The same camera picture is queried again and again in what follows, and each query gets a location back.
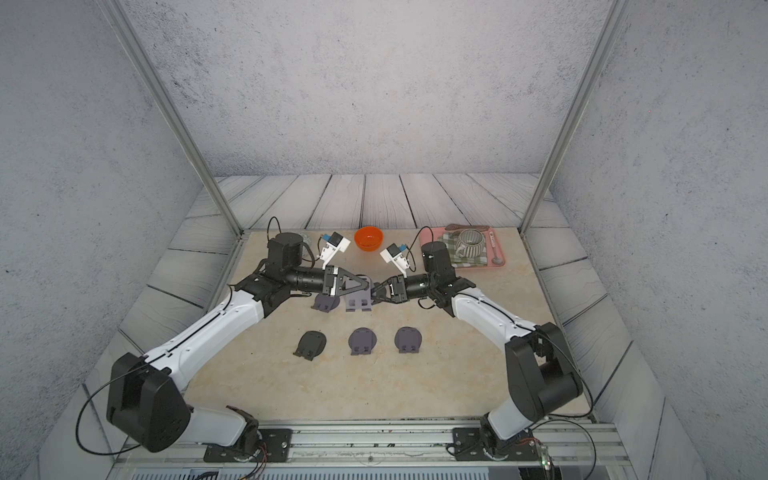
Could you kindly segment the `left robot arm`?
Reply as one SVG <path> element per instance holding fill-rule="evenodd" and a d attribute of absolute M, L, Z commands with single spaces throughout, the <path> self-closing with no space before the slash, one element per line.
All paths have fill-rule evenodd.
<path fill-rule="evenodd" d="M 267 243 L 267 255 L 229 296 L 186 330 L 143 356 L 125 354 L 112 366 L 107 421 L 149 452 L 175 443 L 218 445 L 241 459 L 261 451 L 258 421 L 236 407 L 198 408 L 183 396 L 196 373 L 227 344 L 257 325 L 293 293 L 346 295 L 348 271 L 331 264 L 350 241 L 326 237 L 320 266 L 303 266 L 309 246 L 297 233 L 284 232 Z"/>

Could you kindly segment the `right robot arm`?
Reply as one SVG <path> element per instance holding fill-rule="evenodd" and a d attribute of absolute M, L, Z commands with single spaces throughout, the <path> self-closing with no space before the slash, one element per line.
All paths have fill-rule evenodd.
<path fill-rule="evenodd" d="M 503 351 L 508 395 L 483 417 L 487 444 L 499 445 L 519 436 L 584 393 L 583 380 L 557 325 L 534 324 L 490 300 L 474 282 L 456 273 L 444 243 L 425 244 L 422 257 L 423 274 L 400 274 L 375 283 L 372 301 L 401 304 L 428 298 Z"/>

